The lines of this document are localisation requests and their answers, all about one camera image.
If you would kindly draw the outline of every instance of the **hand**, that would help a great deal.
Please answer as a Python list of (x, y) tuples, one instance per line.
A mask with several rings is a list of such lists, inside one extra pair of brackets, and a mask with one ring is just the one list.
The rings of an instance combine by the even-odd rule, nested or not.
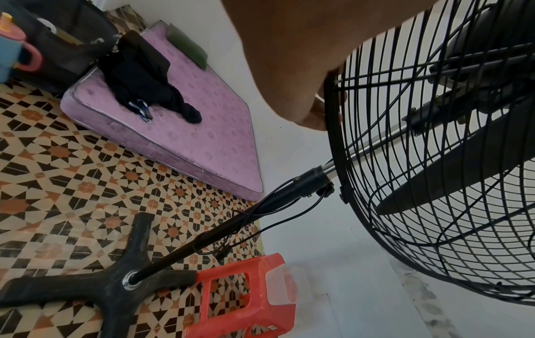
[(365, 40), (436, 0), (222, 0), (256, 86), (281, 117), (326, 130), (322, 84)]

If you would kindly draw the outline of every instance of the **mosaic floor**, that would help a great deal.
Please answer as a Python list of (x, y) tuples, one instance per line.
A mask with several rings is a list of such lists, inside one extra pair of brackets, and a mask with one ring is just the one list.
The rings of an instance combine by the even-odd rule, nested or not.
[[(131, 8), (112, 12), (121, 32), (146, 27)], [(26, 84), (0, 85), (0, 287), (21, 276), (89, 273), (113, 264), (138, 212), (156, 215), (149, 252), (163, 257), (247, 203), (75, 125), (59, 99)], [(235, 236), (257, 231), (245, 228)], [(243, 244), (226, 262), (258, 256)], [(174, 269), (218, 266), (191, 256)], [(243, 278), (212, 288), (211, 310), (239, 308)], [(200, 286), (164, 291), (138, 309), (129, 337), (181, 337), (198, 320)], [(1, 338), (97, 338), (101, 317), (84, 301), (0, 309)]]

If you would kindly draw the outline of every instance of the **stool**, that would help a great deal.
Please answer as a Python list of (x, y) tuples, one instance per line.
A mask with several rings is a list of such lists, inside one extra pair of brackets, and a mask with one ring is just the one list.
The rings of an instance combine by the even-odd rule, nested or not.
[[(282, 264), (283, 257), (275, 253), (197, 272), (197, 282), (203, 283), (201, 320), (186, 328), (185, 338), (217, 338), (243, 329), (247, 329), (245, 338), (249, 338), (255, 325), (270, 329), (269, 332), (253, 336), (255, 338), (275, 338), (288, 333), (294, 327), (295, 304), (269, 304), (266, 289), (266, 273)], [(250, 288), (245, 297), (245, 307), (208, 318), (212, 281), (241, 273), (245, 275)]]

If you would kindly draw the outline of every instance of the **fan grille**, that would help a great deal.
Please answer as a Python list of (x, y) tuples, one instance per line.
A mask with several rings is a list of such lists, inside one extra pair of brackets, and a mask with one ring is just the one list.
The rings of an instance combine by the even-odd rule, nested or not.
[[(471, 53), (470, 46), (462, 46), (460, 55), (447, 55), (448, 44), (459, 32), (474, 33), (473, 23), (481, 15), (493, 6), (503, 10), (511, 3), (440, 2), (401, 27), (367, 41), (347, 59), (341, 78), (329, 86), (326, 83), (325, 105), (344, 198), (381, 245), (431, 277), (501, 300), (535, 305), (535, 162), (527, 161), (509, 172), (401, 213), (376, 212), (379, 202), (409, 177), (506, 114), (506, 108), (492, 114), (474, 110), (469, 119), (430, 128), (422, 135), (409, 130), (375, 152), (350, 160), (351, 154), (362, 152), (374, 136), (386, 134), (392, 139), (396, 128), (404, 125), (403, 118), (433, 98), (449, 90), (481, 86), (481, 82), (476, 84), (481, 77), (474, 80), (466, 74), (469, 69), (463, 62), (470, 57), (477, 57), (474, 60), (478, 63), (471, 70), (480, 74), (492, 62), (498, 65), (486, 87), (524, 81), (531, 71), (534, 49), (530, 43), (521, 45), (511, 37), (525, 36), (532, 30), (526, 27), (526, 22), (535, 22), (529, 17), (532, 11), (526, 10), (529, 0), (514, 1), (525, 9), (524, 17), (509, 23), (505, 35), (488, 32), (481, 37), (480, 45), (485, 47), (480, 54), (466, 56)], [(441, 60), (446, 56), (457, 66), (442, 74), (432, 73), (433, 67), (444, 64)], [(505, 65), (511, 62), (515, 70), (523, 71), (522, 79), (510, 76), (511, 68)], [(348, 100), (338, 108), (335, 92), (340, 91), (348, 92)], [(344, 117), (341, 126), (335, 122), (338, 111)]]

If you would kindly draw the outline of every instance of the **mattress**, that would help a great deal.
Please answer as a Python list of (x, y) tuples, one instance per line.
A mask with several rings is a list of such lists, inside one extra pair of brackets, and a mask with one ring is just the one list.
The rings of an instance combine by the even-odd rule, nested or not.
[(158, 22), (143, 37), (170, 62), (169, 83), (202, 115), (200, 124), (151, 106), (151, 124), (121, 106), (94, 69), (67, 91), (61, 108), (74, 122), (185, 175), (247, 200), (263, 194), (249, 108), (212, 69), (201, 70), (166, 39)]

